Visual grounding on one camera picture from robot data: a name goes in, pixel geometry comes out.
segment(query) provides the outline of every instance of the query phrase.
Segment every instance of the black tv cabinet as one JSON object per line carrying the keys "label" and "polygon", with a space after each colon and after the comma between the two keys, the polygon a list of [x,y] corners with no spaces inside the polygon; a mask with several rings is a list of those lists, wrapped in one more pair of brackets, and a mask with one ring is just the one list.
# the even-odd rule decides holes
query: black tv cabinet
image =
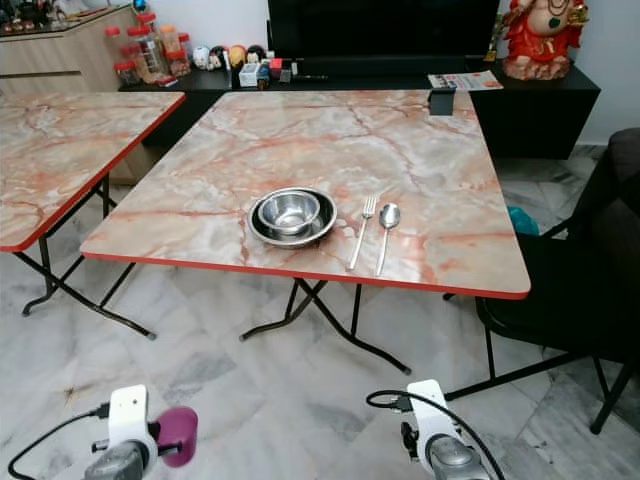
{"label": "black tv cabinet", "polygon": [[[567,159],[600,94],[584,73],[573,66],[566,78],[519,81],[502,73],[500,64],[478,62],[471,71],[490,68],[503,90],[473,92],[472,99],[491,156],[494,158]],[[397,90],[427,88],[425,75],[341,76],[325,81],[272,83],[270,90]],[[170,147],[224,93],[230,91],[224,71],[193,71],[177,84],[123,87],[121,91],[183,91],[187,99],[145,140],[146,145]]]}

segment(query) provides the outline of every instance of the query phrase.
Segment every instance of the fork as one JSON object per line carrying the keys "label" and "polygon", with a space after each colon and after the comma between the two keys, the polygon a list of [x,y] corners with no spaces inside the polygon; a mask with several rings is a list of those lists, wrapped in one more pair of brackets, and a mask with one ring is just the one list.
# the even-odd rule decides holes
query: fork
{"label": "fork", "polygon": [[353,250],[353,254],[351,255],[351,261],[349,262],[348,267],[349,270],[353,270],[356,267],[358,254],[360,253],[360,247],[362,246],[362,239],[364,238],[364,232],[367,228],[367,220],[373,217],[373,214],[376,213],[377,203],[378,199],[376,197],[367,197],[364,201],[364,207],[362,208],[362,226],[360,227],[360,235],[358,235],[356,248]]}

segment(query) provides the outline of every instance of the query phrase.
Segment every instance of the black screen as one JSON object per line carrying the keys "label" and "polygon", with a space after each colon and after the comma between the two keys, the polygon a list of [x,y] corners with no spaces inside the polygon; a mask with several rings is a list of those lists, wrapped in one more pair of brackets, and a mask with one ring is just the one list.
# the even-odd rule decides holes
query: black screen
{"label": "black screen", "polygon": [[269,0],[278,56],[484,55],[499,0]]}

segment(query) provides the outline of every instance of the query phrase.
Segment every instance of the marble-pattern tabletop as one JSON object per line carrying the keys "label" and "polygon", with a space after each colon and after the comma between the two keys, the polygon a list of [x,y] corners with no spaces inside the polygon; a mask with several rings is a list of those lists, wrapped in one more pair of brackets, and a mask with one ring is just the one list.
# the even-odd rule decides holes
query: marble-pattern tabletop
{"label": "marble-pattern tabletop", "polygon": [[183,100],[183,93],[0,97],[0,251],[28,248]]}
{"label": "marble-pattern tabletop", "polygon": [[[499,298],[529,291],[471,98],[431,116],[426,90],[227,93],[82,244],[87,257],[299,276]],[[266,193],[327,192],[337,222],[319,244],[282,250],[252,235]],[[399,205],[381,277],[369,222],[347,264],[365,197]]]}

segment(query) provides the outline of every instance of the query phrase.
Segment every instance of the spoon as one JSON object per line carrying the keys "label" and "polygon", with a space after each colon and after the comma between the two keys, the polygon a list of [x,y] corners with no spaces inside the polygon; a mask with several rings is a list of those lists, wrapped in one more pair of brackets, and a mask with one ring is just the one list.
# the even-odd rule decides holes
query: spoon
{"label": "spoon", "polygon": [[384,257],[387,253],[387,239],[389,238],[389,230],[400,223],[400,209],[395,203],[387,203],[380,210],[380,225],[384,227],[384,239],[382,240],[382,250],[378,257],[378,265],[376,266],[376,277],[382,274],[384,266]]}

